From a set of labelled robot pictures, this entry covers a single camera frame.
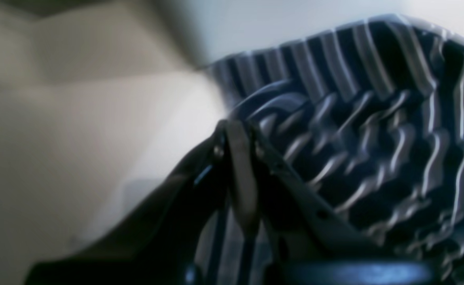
striped garment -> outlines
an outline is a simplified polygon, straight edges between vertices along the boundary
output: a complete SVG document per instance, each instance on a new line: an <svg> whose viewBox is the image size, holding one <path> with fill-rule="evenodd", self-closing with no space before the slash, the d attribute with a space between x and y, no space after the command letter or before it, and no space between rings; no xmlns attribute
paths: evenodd
<svg viewBox="0 0 464 285"><path fill-rule="evenodd" d="M464 38L387 15L208 71L230 117L258 121L336 213L464 285ZM244 240L227 209L205 226L195 261L206 284L259 284L272 256L264 228Z"/></svg>

